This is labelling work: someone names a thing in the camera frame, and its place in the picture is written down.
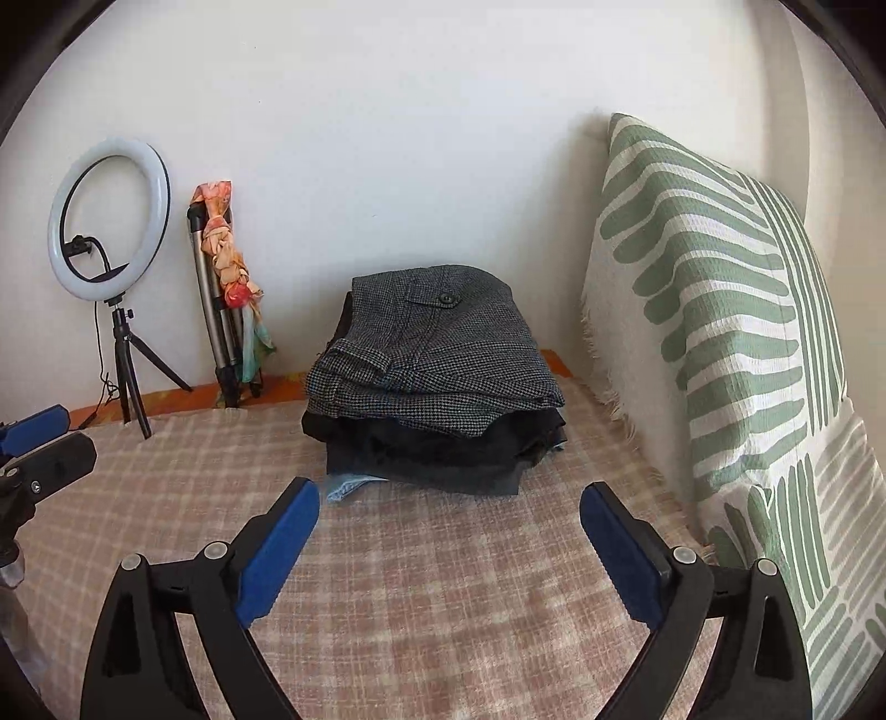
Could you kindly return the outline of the folded silver tripod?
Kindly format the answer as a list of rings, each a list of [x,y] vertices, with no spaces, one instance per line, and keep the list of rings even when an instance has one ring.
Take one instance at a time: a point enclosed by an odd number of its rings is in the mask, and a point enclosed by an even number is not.
[[[215,360],[215,377],[221,402],[225,408],[237,408],[243,400],[259,398],[263,394],[261,373],[251,383],[242,381],[243,324],[242,311],[231,309],[224,300],[221,282],[213,268],[212,259],[203,252],[203,231],[209,222],[209,212],[203,201],[192,201],[186,212],[190,247],[194,254],[198,292],[204,322],[209,335],[210,349]]]

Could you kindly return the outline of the grey houndstooth shorts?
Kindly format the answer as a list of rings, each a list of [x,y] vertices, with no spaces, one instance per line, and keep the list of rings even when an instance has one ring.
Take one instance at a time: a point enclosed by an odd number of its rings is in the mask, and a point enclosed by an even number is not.
[[[350,324],[306,377],[308,408],[467,438],[565,405],[503,280],[468,265],[357,276]]]

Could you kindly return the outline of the green white leaf pillow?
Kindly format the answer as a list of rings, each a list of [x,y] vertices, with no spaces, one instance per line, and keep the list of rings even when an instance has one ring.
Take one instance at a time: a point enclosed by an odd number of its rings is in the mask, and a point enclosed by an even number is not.
[[[724,565],[772,559],[818,718],[884,654],[884,474],[784,193],[643,120],[608,123],[583,320],[602,398]]]

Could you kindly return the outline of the stack of folded dark clothes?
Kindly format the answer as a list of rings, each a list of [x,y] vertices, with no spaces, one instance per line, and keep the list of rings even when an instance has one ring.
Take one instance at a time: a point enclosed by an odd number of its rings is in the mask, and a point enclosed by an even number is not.
[[[350,291],[329,345],[348,324]],[[306,405],[302,429],[326,447],[329,474],[351,472],[445,492],[508,496],[518,493],[524,472],[565,444],[562,408],[506,414],[482,435],[467,438],[391,419],[331,419]]]

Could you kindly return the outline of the light blue folded garment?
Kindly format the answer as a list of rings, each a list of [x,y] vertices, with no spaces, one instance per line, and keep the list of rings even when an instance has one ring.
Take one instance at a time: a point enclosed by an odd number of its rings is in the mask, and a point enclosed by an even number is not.
[[[354,495],[361,489],[371,485],[383,485],[386,479],[383,477],[367,476],[367,474],[329,474],[324,481],[324,495],[329,502],[342,502],[348,496]]]

